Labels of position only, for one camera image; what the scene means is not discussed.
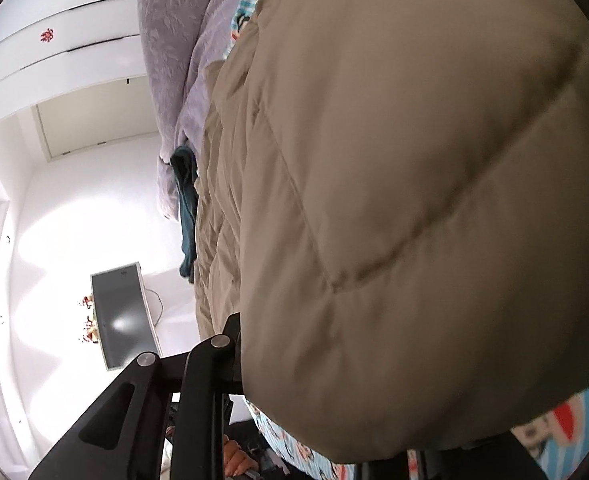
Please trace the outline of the person's hand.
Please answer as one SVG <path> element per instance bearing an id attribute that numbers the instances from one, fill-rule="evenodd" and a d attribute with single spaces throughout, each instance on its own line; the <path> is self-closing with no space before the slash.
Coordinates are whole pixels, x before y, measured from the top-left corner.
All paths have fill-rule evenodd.
<path id="1" fill-rule="evenodd" d="M 248 471 L 258 471 L 258 463 L 251 458 L 235 440 L 224 437 L 224 474 L 226 477 L 234 478 L 240 474 L 247 474 Z"/>

